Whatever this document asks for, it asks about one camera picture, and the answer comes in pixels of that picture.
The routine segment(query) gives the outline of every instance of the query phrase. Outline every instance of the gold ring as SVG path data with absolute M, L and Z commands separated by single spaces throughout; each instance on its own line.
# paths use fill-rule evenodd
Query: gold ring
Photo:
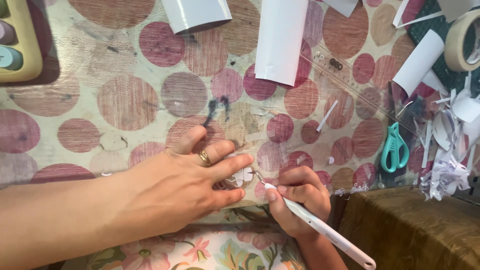
M 210 159 L 208 158 L 207 153 L 205 152 L 205 150 L 202 150 L 198 155 L 199 155 L 200 158 L 205 162 L 205 164 L 207 165 L 207 167 L 212 166 L 212 163 L 210 162 Z

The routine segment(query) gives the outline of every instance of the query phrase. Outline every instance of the fingernail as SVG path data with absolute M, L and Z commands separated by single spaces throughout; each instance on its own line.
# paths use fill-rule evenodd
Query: fingernail
M 267 190 L 267 200 L 273 202 L 275 200 L 275 192 Z
M 280 194 L 285 193 L 287 191 L 287 187 L 284 185 L 279 185 L 278 187 L 276 187 L 276 189 Z

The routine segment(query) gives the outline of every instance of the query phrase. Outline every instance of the green cutting mat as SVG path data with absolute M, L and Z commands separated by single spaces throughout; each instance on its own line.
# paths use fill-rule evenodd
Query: green cutting mat
M 440 5 L 438 4 L 437 0 L 426 0 L 422 9 L 417 14 L 416 19 L 422 18 L 426 15 L 433 14 L 435 12 L 441 11 Z M 410 25 L 407 33 L 410 38 L 413 40 L 415 45 L 417 45 L 421 39 L 427 34 L 428 30 L 432 29 L 435 31 L 445 42 L 445 39 L 448 34 L 448 30 L 452 23 L 447 23 L 445 20 L 445 16 L 439 16 L 433 19 L 425 20 L 422 22 L 414 23 Z M 467 35 L 465 37 L 465 43 L 463 45 L 463 54 L 464 57 L 467 58 L 473 50 L 475 42 L 475 29 L 473 26 L 467 31 Z M 450 90 L 456 88 L 457 92 L 462 90 L 465 85 L 465 77 L 468 75 L 468 72 L 455 72 L 448 68 L 447 64 L 445 63 L 445 57 L 442 54 L 437 62 L 432 67 L 435 74 L 437 74 L 440 81 L 446 86 L 448 92 Z M 472 96 L 476 97 L 478 93 L 480 93 L 480 68 L 472 71 L 472 82 L 471 82 L 471 91 Z

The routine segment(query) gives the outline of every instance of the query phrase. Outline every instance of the child hand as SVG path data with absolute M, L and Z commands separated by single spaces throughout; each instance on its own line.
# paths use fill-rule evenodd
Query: child hand
M 317 174 L 306 166 L 280 175 L 277 190 L 267 189 L 266 196 L 272 216 L 288 235 L 295 238 L 317 237 L 318 232 L 292 213 L 282 196 L 304 204 L 308 211 L 323 221 L 330 214 L 330 194 Z

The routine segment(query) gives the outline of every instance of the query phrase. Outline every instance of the hand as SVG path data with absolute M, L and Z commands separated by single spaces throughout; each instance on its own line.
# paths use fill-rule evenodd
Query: hand
M 270 212 L 282 229 L 295 238 L 312 237 L 318 232 L 287 208 L 282 196 L 304 204 L 305 208 L 323 221 L 330 214 L 330 194 L 317 174 L 309 167 L 292 169 L 278 178 L 277 190 L 267 189 L 266 196 Z
M 206 136 L 206 129 L 195 126 L 171 148 L 122 172 L 130 199 L 118 218 L 122 232 L 142 232 L 139 237 L 172 233 L 215 210 L 243 199 L 245 191 L 213 190 L 212 186 L 249 166 L 253 156 L 238 155 L 222 160 L 235 151 L 231 141 L 221 141 L 205 148 L 207 164 L 193 147 Z

